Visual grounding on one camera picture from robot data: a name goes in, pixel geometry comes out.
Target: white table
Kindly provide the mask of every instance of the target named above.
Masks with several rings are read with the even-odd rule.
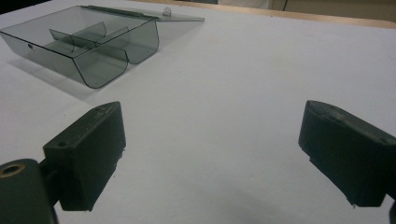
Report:
[[[0,16],[0,28],[74,5]],[[99,91],[15,55],[0,39],[0,164],[89,109],[122,105],[127,147],[93,211],[67,223],[389,223],[393,200],[354,208],[297,144],[304,104],[337,105],[396,135],[396,30],[197,7],[204,23],[159,23],[160,48]]]

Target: white tabletop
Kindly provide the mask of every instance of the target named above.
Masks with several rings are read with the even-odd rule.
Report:
[[[0,28],[75,5],[0,16]],[[396,135],[396,30],[171,6],[205,22],[158,23],[158,52],[99,91],[14,54],[0,39],[0,164],[42,146],[89,109],[122,106],[127,147],[93,211],[71,223],[389,223],[393,200],[354,208],[298,146],[306,100]]]

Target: transparent plastic tray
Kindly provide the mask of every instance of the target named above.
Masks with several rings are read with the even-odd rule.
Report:
[[[2,29],[16,54],[64,76],[101,88],[159,46],[157,17],[100,7],[70,7]]]

